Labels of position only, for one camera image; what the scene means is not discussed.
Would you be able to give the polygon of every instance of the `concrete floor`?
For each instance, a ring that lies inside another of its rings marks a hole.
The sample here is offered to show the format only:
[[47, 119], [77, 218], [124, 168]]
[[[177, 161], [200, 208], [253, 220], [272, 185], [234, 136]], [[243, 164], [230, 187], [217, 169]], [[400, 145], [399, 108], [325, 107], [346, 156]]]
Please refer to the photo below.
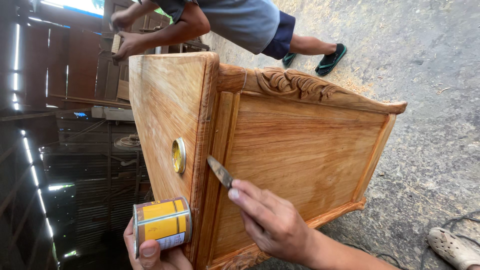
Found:
[[[372, 99], [408, 101], [365, 194], [365, 210], [340, 217], [321, 231], [420, 269], [428, 230], [480, 209], [480, 2], [274, 2], [297, 18], [296, 34], [348, 47], [325, 79]], [[216, 34], [203, 40], [222, 63], [281, 66]], [[314, 74], [321, 58], [297, 56], [291, 68]], [[480, 224], [464, 221], [457, 231], [480, 240]], [[452, 269], [432, 253], [425, 268]], [[271, 259], [254, 269], [303, 267]]]

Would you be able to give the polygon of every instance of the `black sandal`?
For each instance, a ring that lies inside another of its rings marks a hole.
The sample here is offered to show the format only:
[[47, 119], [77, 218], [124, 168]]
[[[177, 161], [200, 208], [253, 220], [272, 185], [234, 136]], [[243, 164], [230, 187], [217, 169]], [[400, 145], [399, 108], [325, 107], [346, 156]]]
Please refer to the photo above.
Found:
[[341, 43], [337, 43], [336, 51], [332, 54], [325, 55], [315, 68], [315, 72], [320, 76], [329, 74], [346, 52], [347, 47]]

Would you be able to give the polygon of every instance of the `hand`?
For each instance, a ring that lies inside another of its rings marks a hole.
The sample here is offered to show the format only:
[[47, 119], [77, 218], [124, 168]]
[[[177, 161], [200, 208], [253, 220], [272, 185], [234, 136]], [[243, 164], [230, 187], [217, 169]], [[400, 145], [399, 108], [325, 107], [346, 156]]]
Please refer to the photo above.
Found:
[[129, 56], [139, 54], [147, 49], [143, 43], [142, 34], [119, 32], [118, 35], [122, 37], [123, 44], [119, 51], [112, 55], [112, 58], [117, 61], [125, 60]]
[[119, 30], [124, 30], [131, 26], [135, 22], [135, 17], [131, 15], [131, 12], [128, 9], [125, 9], [113, 13], [111, 20], [112, 23], [110, 25], [110, 30], [118, 32]]
[[228, 197], [240, 206], [245, 231], [264, 252], [283, 260], [308, 265], [314, 230], [289, 201], [248, 181], [234, 180]]
[[128, 250], [128, 257], [133, 270], [193, 270], [192, 264], [179, 247], [162, 251], [160, 260], [160, 246], [155, 240], [147, 240], [140, 245], [140, 257], [135, 259], [133, 251], [133, 218], [130, 219], [123, 240]]

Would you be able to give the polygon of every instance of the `fingernail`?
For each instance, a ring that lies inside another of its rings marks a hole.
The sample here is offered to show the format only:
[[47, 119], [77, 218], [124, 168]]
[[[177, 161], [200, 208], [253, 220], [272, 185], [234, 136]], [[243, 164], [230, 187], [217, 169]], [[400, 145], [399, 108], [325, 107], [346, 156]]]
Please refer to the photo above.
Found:
[[154, 247], [146, 247], [144, 248], [143, 250], [143, 254], [144, 256], [148, 257], [148, 256], [151, 256], [152, 254], [155, 253], [155, 248]]
[[230, 200], [238, 199], [239, 198], [239, 190], [236, 189], [236, 188], [231, 188], [228, 191], [228, 197], [230, 198]]

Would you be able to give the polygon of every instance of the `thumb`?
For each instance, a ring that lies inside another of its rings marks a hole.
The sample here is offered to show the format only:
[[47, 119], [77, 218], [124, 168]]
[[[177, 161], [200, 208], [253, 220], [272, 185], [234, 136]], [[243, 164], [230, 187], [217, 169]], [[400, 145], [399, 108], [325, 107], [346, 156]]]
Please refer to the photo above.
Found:
[[155, 240], [147, 240], [140, 245], [140, 264], [146, 270], [160, 270], [160, 245]]

